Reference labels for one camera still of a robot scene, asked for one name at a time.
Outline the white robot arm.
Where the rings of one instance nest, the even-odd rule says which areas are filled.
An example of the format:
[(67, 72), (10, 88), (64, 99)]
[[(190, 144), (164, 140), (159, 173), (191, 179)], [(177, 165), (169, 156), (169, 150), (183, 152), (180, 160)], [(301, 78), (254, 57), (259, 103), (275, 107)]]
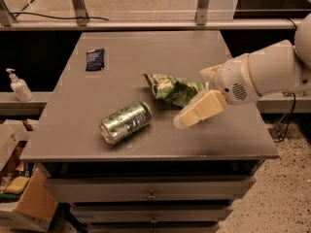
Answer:
[(311, 15), (288, 40), (200, 71), (206, 89), (198, 92), (174, 117), (179, 129), (221, 113), (228, 105), (257, 102), (267, 94), (311, 89)]

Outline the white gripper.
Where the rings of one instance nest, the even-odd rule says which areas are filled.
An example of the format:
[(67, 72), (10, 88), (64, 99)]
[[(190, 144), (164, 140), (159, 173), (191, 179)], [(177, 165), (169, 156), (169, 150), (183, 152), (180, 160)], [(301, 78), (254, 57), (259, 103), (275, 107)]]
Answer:
[(221, 113), (227, 103), (242, 105), (260, 99), (250, 71), (248, 53), (232, 58), (222, 65), (204, 68), (200, 74), (205, 81), (213, 81), (216, 90), (201, 91), (190, 100), (173, 119), (178, 129), (191, 127)]

